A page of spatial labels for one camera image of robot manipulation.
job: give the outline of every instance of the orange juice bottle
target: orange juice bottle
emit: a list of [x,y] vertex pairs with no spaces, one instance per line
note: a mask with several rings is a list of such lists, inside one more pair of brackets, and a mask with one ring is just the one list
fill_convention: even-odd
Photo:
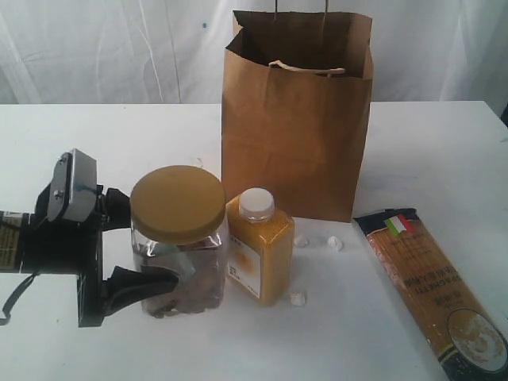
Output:
[[271,193],[251,188],[231,200],[228,277],[261,305],[287,290],[293,252],[293,218],[275,207]]

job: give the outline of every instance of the white curtain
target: white curtain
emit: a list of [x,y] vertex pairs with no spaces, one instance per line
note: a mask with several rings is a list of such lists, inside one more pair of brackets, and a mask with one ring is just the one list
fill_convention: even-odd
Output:
[[[219,103],[232,10],[275,0],[0,0],[0,103]],[[279,0],[322,11],[325,0]],[[373,18],[374,100],[508,102],[508,0],[330,0]]]

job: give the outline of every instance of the brown paper bag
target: brown paper bag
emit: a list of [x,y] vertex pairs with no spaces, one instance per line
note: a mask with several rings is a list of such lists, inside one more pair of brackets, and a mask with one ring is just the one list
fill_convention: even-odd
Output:
[[[222,94],[228,199],[263,187],[295,217],[349,221],[371,101],[371,18],[243,11],[234,17]],[[345,73],[318,70],[338,68]]]

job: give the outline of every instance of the gold jar lid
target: gold jar lid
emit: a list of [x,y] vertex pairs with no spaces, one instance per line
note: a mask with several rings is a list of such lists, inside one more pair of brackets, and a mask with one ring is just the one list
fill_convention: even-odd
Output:
[[130,196],[134,227],[147,238],[190,244],[215,232],[225,217],[225,192],[211,173],[175,165],[148,173]]

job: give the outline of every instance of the jar lid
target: jar lid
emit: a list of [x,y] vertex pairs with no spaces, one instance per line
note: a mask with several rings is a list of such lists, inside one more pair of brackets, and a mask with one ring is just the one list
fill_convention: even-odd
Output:
[[221,182],[204,169],[175,165],[148,173],[130,196],[134,227],[147,238],[190,244],[214,233],[225,217]]
[[238,208],[242,217],[252,221],[262,221],[273,215],[275,203],[268,190],[251,188],[240,195]]

